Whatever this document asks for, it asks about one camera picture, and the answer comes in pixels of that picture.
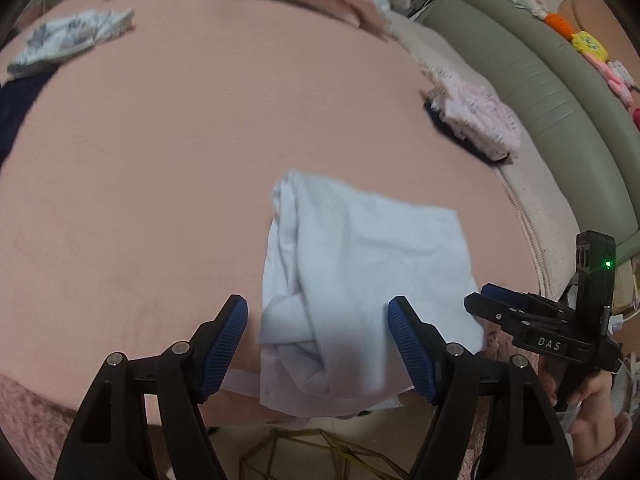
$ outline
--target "white folded shirt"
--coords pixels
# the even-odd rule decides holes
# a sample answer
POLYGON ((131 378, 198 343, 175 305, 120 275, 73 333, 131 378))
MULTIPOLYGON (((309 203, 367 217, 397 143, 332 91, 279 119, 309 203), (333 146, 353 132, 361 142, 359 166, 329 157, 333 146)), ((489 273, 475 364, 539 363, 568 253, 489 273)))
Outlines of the white folded shirt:
POLYGON ((272 198, 258 336, 263 405, 342 416, 410 388, 386 325, 395 296, 447 342, 482 349, 483 329, 463 306, 477 287, 455 211, 295 172, 272 198))

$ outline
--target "dark blue garment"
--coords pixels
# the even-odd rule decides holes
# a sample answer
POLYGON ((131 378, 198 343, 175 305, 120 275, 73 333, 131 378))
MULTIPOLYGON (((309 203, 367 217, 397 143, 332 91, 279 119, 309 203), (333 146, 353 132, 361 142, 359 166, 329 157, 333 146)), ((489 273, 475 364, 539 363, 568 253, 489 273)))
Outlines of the dark blue garment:
POLYGON ((57 69, 52 66, 46 72, 14 79, 0 88, 0 166, 11 152, 31 105, 57 69))
POLYGON ((436 110, 431 108, 430 100, 427 99, 424 102, 424 109, 427 110, 427 113, 429 114, 429 117, 431 117, 431 121, 433 122, 433 125, 440 131, 440 133, 449 137, 449 139, 453 140, 453 142, 459 145, 463 150, 471 153, 471 155, 473 155, 474 157, 479 158, 485 164, 489 166, 496 166, 498 164, 501 164, 508 158, 508 156, 505 156, 500 160, 491 160, 483 152, 478 150, 469 139, 460 139, 459 137, 457 137, 456 134, 453 133, 451 126, 443 122, 442 119, 440 118, 440 114, 436 110))

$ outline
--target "mattress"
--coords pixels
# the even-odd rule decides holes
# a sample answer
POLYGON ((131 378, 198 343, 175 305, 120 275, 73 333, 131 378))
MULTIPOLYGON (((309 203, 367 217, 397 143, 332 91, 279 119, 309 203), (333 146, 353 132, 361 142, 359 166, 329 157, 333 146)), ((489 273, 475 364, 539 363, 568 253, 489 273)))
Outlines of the mattress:
MULTIPOLYGON (((61 67, 0 171, 0 373, 76 408, 110 352, 158 354, 230 294, 250 306, 232 367, 259 372, 270 190, 287 170, 452 208, 476 282, 538 291, 494 172, 434 129, 430 84, 397 43, 267 0, 67 0, 44 19, 129 7, 134 29, 61 67)), ((282 418, 223 390, 202 412, 282 418)))

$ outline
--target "floor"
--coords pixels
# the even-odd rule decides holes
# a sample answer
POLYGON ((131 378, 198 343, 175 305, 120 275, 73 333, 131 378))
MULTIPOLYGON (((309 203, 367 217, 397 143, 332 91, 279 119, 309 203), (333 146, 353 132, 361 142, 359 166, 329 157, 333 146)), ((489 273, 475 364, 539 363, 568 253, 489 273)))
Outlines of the floor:
MULTIPOLYGON (((395 410, 381 410, 350 420, 316 418, 306 428, 321 428, 335 433, 345 440, 381 452, 405 470, 411 469, 422 445, 433 411, 424 404, 395 410)), ((227 426, 220 428, 212 437, 212 442, 220 463, 229 480, 238 478, 239 458, 251 447, 269 434, 271 426, 227 426)), ((300 444, 280 441, 273 462, 272 474, 278 480, 329 480, 334 478, 330 456, 323 450, 300 444)), ((264 467, 268 451, 263 451, 251 460, 258 468, 264 467)), ((382 462, 371 462, 385 472, 390 470, 382 462)), ((247 475, 246 480, 258 480, 256 473, 247 475)), ((358 467, 351 469, 351 480, 373 479, 372 473, 358 467)))

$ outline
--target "white patterned garment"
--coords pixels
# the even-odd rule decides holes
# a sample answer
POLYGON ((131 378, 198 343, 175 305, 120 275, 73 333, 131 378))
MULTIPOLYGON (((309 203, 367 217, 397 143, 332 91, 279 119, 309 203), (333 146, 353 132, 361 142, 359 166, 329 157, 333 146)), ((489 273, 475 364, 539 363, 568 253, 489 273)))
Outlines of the white patterned garment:
POLYGON ((431 107, 460 139, 468 139, 491 160, 517 156, 522 127, 511 109, 483 86, 462 80, 452 68, 428 68, 434 88, 431 107))
POLYGON ((95 45, 116 38, 131 26, 133 10, 87 10, 69 18, 51 20, 37 27, 25 48, 9 63, 13 77, 34 75, 47 66, 61 64, 95 45))

